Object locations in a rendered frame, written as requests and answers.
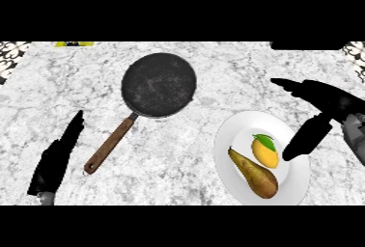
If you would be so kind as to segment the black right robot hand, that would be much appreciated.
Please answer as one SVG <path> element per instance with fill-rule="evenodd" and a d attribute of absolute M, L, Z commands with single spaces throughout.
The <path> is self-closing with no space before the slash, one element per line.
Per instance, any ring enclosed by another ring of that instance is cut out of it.
<path fill-rule="evenodd" d="M 365 100 L 336 86 L 315 80 L 296 82 L 285 78 L 272 78 L 271 82 L 321 111 L 306 120 L 284 149 L 282 158 L 290 161 L 297 156 L 312 153 L 333 129 L 331 120 L 336 120 L 343 127 L 349 114 L 365 115 Z"/>

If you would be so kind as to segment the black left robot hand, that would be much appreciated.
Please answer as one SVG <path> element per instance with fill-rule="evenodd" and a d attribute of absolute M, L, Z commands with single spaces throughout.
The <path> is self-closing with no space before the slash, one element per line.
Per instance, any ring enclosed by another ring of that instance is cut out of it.
<path fill-rule="evenodd" d="M 42 153 L 27 194 L 36 196 L 40 192 L 55 193 L 61 187 L 64 173 L 68 165 L 70 155 L 77 144 L 80 133 L 84 129 L 83 111 L 78 111 L 62 137 L 56 139 L 52 145 Z"/>

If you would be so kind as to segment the white plate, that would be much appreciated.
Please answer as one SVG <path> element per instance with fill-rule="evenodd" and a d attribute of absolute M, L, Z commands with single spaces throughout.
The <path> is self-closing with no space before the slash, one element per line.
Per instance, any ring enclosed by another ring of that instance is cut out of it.
<path fill-rule="evenodd" d="M 251 150 L 254 134 L 265 134 L 272 137 L 279 156 L 294 137 L 291 127 L 265 112 L 244 111 L 225 120 L 214 144 L 216 167 L 225 188 L 244 205 L 297 205 L 305 198 L 309 187 L 310 168 L 308 157 L 302 155 L 291 161 L 279 159 L 278 167 L 271 169 L 278 180 L 278 192 L 271 199 L 263 199 L 253 192 L 229 158 L 228 149 L 234 149 L 257 164 L 262 164 Z"/>

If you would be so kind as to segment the yellow lemon with green leaf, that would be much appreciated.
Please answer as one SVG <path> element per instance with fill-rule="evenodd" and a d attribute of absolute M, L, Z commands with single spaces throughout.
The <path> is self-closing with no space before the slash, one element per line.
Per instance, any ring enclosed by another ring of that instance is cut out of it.
<path fill-rule="evenodd" d="M 272 138 L 265 134 L 254 134 L 251 150 L 254 157 L 266 168 L 275 169 L 279 163 L 279 157 Z"/>

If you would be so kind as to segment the brown pear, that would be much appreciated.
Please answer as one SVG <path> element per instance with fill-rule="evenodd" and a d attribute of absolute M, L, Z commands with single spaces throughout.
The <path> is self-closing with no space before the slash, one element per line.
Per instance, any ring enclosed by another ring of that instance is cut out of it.
<path fill-rule="evenodd" d="M 228 149 L 228 155 L 248 182 L 253 192 L 260 198 L 271 199 L 278 192 L 278 180 L 274 173 L 234 148 Z"/>

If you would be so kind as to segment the yellow packet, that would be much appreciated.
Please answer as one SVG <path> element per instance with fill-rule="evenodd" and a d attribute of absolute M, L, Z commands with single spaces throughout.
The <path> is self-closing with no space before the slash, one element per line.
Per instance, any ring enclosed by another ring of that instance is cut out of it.
<path fill-rule="evenodd" d="M 58 41 L 55 47 L 65 47 L 65 46 L 93 46 L 93 41 Z"/>

